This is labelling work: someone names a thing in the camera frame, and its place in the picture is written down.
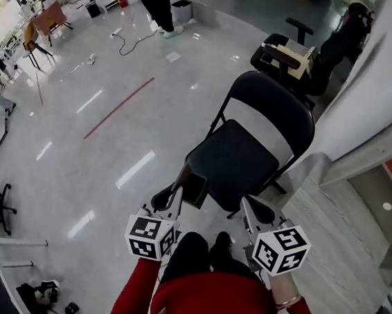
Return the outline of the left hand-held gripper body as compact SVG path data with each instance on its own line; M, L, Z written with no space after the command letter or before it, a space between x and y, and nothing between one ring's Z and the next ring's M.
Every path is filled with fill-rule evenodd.
M175 202L178 185L166 187L131 214L125 240L132 255L160 261L176 242L181 202Z

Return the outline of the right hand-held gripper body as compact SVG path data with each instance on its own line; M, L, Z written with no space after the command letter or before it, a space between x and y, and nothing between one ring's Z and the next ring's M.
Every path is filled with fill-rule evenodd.
M240 207L253 246L251 259L269 276L298 270L312 246L304 229L259 197L243 197Z

